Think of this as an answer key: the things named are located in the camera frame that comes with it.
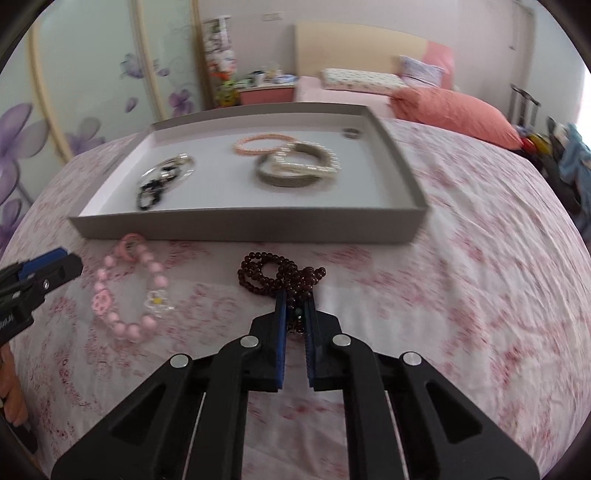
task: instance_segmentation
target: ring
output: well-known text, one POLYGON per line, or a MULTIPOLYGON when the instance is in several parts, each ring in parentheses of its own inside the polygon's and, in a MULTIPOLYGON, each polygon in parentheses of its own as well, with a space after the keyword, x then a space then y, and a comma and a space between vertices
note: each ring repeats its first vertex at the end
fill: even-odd
POLYGON ((361 137, 361 130, 357 128, 343 128, 343 136, 351 140, 357 140, 361 137))

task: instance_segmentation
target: floral pillow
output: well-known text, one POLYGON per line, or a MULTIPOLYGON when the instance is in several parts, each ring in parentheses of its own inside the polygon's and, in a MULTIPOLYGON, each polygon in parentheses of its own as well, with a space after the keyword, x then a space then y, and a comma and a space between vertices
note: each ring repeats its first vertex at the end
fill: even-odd
POLYGON ((446 69, 400 55, 402 79, 410 87, 441 87, 446 69))
POLYGON ((349 90, 350 92, 391 95, 407 85, 398 75, 392 73, 363 72, 361 70, 322 70, 326 90, 349 90))

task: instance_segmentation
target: dark red bead necklace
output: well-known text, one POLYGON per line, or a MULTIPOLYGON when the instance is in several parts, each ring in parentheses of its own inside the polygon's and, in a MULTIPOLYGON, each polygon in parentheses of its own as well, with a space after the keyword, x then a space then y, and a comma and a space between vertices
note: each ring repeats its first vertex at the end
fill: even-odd
MULTIPOLYGON (((280 290, 287 293, 287 308, 289 317, 291 313, 301 306, 304 300, 312 295, 312 288, 326 275, 324 267, 306 267, 298 269, 296 263, 289 258, 267 252, 250 252, 244 257, 244 261, 238 270, 238 282, 248 291, 257 295, 266 295, 275 298, 280 290), (266 277, 262 268, 267 263, 278 265, 276 278, 266 277), (259 283, 260 287, 253 285, 247 280, 250 278, 259 283)), ((300 330, 301 326, 291 325, 292 330, 300 330)))

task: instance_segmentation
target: white pillow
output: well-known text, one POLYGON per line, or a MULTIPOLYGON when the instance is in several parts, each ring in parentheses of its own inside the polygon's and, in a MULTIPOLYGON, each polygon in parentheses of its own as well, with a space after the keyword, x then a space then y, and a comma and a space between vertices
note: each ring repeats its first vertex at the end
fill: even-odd
POLYGON ((391 95, 407 85, 393 73, 363 72, 361 70, 322 70, 324 89, 391 95))

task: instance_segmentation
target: hand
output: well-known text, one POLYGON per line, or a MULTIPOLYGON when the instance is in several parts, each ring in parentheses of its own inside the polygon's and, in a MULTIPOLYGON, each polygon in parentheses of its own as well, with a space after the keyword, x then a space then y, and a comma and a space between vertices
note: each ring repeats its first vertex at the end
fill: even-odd
POLYGON ((4 416, 15 427, 27 421, 28 412, 21 383, 14 368, 14 357, 6 343, 0 348, 2 365, 0 366, 0 398, 4 399, 4 416))

